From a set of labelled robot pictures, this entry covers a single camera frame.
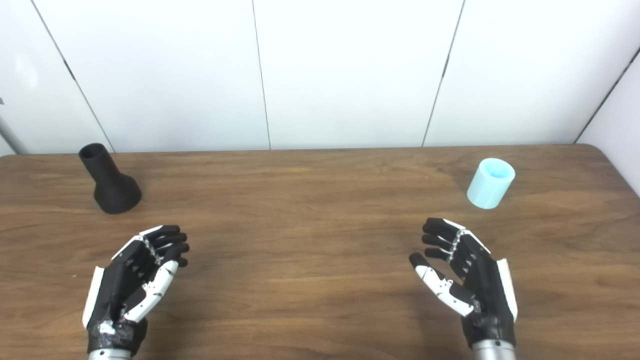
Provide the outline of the white and black right hand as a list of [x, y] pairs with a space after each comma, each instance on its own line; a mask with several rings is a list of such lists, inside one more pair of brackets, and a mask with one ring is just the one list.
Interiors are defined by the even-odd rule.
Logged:
[[461, 317], [470, 348], [514, 348], [518, 304], [506, 259], [491, 251], [468, 228], [445, 218], [428, 218], [422, 227], [423, 253], [409, 262], [439, 301]]

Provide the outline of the white and black left hand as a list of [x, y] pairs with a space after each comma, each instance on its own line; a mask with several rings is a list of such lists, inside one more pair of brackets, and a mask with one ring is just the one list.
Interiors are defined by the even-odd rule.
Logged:
[[90, 360], [132, 360], [146, 339], [147, 315], [188, 265], [188, 236], [160, 225], [131, 237], [105, 267], [94, 269], [82, 313]]

